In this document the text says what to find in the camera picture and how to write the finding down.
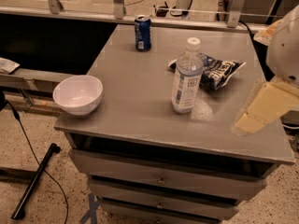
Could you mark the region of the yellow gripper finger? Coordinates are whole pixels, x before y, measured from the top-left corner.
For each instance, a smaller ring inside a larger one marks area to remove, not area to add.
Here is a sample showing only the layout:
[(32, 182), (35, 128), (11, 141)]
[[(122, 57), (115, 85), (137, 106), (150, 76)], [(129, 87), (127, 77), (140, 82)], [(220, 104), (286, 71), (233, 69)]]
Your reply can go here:
[(299, 89), (290, 82), (265, 82), (234, 124), (238, 133), (257, 133), (299, 106)]

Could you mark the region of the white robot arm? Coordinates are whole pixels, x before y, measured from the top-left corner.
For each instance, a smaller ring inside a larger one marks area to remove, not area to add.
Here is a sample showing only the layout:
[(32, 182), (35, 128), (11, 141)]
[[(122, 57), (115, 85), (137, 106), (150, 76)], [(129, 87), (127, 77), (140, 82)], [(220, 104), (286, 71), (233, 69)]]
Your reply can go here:
[(236, 116), (237, 133), (257, 133), (299, 106), (299, 6), (279, 23), (268, 45), (266, 64), (274, 77), (253, 86)]

